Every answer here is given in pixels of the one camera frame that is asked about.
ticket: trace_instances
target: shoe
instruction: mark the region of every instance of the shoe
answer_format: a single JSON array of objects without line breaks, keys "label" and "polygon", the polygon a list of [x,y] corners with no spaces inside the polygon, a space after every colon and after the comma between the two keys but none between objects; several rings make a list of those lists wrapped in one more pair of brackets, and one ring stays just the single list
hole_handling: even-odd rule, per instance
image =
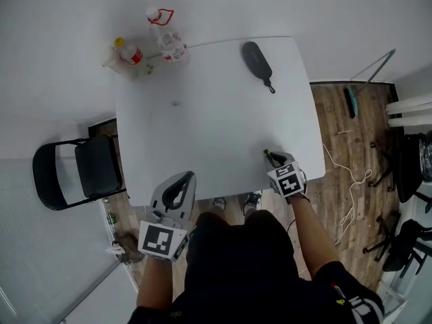
[{"label": "shoe", "polygon": [[227,201],[226,201],[225,197],[216,197],[216,198],[213,198],[213,206],[214,207],[219,207],[222,210],[225,210],[225,208],[227,206]]},{"label": "shoe", "polygon": [[261,191],[248,193],[248,198],[246,199],[242,207],[243,215],[246,216],[246,213],[250,209],[256,209],[260,200],[261,200]]}]

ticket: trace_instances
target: plastic water bottle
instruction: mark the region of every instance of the plastic water bottle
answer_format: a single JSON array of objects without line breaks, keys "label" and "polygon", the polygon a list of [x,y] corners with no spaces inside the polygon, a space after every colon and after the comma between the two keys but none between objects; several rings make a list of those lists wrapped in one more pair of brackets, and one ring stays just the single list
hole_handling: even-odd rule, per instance
[{"label": "plastic water bottle", "polygon": [[171,18],[174,11],[150,7],[146,10],[150,22],[150,37],[156,42],[163,57],[176,65],[187,65],[190,60],[189,52],[178,31],[173,27]]}]

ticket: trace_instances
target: chair seat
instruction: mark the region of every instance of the chair seat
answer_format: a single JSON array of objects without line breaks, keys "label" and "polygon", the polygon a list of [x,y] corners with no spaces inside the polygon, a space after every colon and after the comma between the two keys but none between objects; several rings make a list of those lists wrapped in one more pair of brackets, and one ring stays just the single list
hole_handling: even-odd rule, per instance
[{"label": "chair seat", "polygon": [[87,198],[109,194],[122,187],[122,176],[112,137],[102,135],[75,148],[76,164]]},{"label": "chair seat", "polygon": [[394,240],[387,260],[384,262],[383,271],[399,271],[408,262],[412,249],[421,235],[421,226],[409,219],[400,228],[400,233]]}]

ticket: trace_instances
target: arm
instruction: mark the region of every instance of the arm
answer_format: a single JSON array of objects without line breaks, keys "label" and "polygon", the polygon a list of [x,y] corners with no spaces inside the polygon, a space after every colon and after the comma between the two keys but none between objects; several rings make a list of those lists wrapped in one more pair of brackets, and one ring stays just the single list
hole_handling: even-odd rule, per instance
[{"label": "arm", "polygon": [[173,268],[169,261],[147,256],[136,306],[168,309],[173,302]]},{"label": "arm", "polygon": [[296,217],[303,258],[313,278],[322,266],[339,261],[338,252],[307,199],[292,196],[290,201]]}]

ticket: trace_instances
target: white pipe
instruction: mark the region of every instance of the white pipe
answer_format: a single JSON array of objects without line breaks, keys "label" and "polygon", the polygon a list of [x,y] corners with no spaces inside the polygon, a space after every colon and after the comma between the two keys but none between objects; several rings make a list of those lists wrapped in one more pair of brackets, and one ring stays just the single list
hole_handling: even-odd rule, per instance
[{"label": "white pipe", "polygon": [[432,125],[432,114],[389,119],[389,127]]},{"label": "white pipe", "polygon": [[411,99],[390,103],[385,106],[385,111],[393,111],[395,109],[406,107],[415,107],[416,105],[424,105],[426,103],[432,103],[432,94],[424,94],[422,96],[412,97]]},{"label": "white pipe", "polygon": [[399,109],[387,110],[387,115],[399,114],[399,113],[408,113],[410,111],[424,111],[426,109],[432,109],[432,103],[425,103],[424,105],[415,105],[414,107],[403,107]]}]

